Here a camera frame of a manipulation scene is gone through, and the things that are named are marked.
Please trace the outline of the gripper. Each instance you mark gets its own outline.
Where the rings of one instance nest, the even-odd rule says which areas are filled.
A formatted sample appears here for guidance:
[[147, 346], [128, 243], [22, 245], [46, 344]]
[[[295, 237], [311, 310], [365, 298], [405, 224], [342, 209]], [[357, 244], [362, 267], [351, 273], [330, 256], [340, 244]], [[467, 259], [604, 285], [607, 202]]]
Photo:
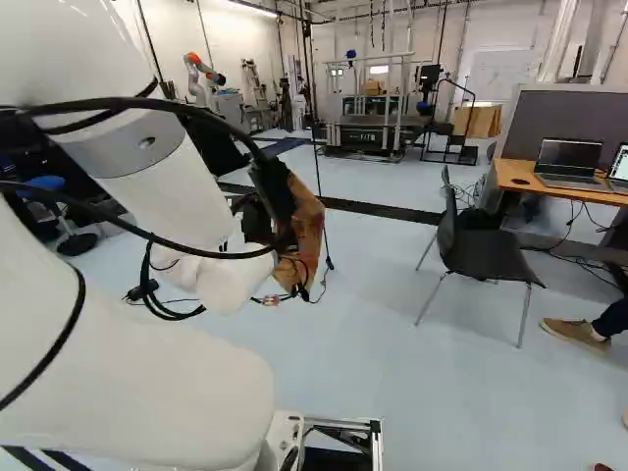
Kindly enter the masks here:
[[290, 240], [294, 197], [288, 186], [290, 171], [276, 157], [255, 160], [249, 169], [256, 195], [244, 205], [241, 221], [244, 239], [284, 248]]

